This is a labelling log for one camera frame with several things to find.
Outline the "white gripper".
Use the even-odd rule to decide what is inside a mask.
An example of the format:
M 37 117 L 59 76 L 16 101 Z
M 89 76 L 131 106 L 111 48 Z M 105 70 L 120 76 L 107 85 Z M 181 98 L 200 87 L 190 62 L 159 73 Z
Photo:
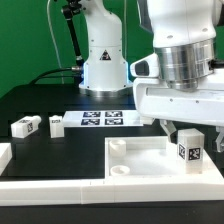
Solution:
M 224 91 L 182 92 L 153 85 L 147 78 L 136 78 L 133 94 L 141 116 L 163 119 L 160 126 L 171 143 L 177 141 L 177 129 L 172 121 L 224 126 Z M 224 127 L 216 127 L 216 132 L 217 151 L 224 152 Z

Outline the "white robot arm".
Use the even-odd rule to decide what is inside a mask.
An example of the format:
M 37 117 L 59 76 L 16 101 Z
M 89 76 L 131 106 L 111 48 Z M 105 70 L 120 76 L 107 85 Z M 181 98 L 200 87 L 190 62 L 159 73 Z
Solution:
M 215 27 L 224 0 L 137 0 L 154 53 L 132 64 L 122 56 L 122 24 L 103 0 L 81 0 L 89 56 L 83 93 L 115 96 L 133 89 L 140 116 L 158 119 L 167 134 L 175 121 L 212 125 L 224 151 L 224 64 L 215 59 Z

